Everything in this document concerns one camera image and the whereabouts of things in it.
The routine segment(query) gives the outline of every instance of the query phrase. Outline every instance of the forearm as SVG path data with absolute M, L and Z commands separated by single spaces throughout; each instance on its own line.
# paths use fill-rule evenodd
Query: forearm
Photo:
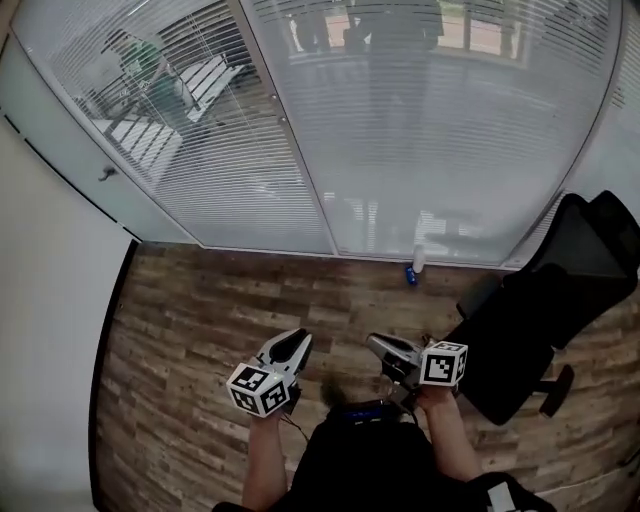
M 242 506 L 262 512 L 287 492 L 287 475 L 280 444 L 279 416 L 252 418 L 249 431 L 249 469 Z
M 167 69 L 168 62 L 164 58 L 160 58 L 160 62 L 158 63 L 158 67 L 156 68 L 156 72 L 151 77 L 151 83 L 154 83 L 162 73 Z
M 482 466 L 464 431 L 458 404 L 451 393 L 425 409 L 438 470 L 468 482 L 482 474 Z

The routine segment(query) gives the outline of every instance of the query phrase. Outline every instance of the white venetian blind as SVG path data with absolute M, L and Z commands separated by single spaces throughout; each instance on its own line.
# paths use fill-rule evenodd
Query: white venetian blind
M 13 27 L 201 243 L 330 252 L 226 2 L 23 0 Z
M 503 262 L 582 146 L 619 37 L 608 0 L 242 4 L 350 254 Z
M 621 47 L 620 74 L 611 103 L 584 158 L 566 183 L 565 191 L 591 201 L 610 190 L 640 222 L 640 15 L 625 3 L 626 40 Z M 549 215 L 514 255 L 526 262 L 544 238 L 552 219 Z

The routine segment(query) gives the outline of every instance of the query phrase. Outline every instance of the black shirt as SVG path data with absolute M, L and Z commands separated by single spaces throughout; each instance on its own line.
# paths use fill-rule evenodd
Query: black shirt
M 431 444 L 412 423 L 325 421 L 309 441 L 291 490 L 271 511 L 486 512 L 488 490 L 505 484 L 516 509 L 555 510 L 505 474 L 490 473 L 469 483 L 442 475 Z M 232 510 L 226 504 L 218 507 Z

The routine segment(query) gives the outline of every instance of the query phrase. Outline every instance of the white wall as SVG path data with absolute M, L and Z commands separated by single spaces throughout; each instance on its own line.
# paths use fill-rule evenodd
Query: white wall
M 90 511 L 96 348 L 130 237 L 0 121 L 0 509 Z

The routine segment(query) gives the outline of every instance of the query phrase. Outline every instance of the wooden floor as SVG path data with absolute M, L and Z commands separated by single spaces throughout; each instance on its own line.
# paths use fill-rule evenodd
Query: wooden floor
M 98 402 L 97 462 L 113 511 L 207 511 L 239 502 L 248 417 L 224 387 L 234 367 L 278 332 L 306 327 L 314 351 L 293 419 L 323 419 L 320 382 L 334 373 L 354 399 L 378 397 L 380 364 L 364 347 L 378 330 L 419 341 L 459 322 L 455 303 L 481 271 L 429 268 L 407 286 L 391 263 L 143 245 L 113 321 Z M 638 479 L 617 462 L 640 446 L 640 293 L 556 357 L 576 371 L 552 420 L 532 398 L 506 426 L 460 399 L 487 470 L 509 471 L 559 510 L 624 510 Z M 305 442 L 282 426 L 293 474 Z

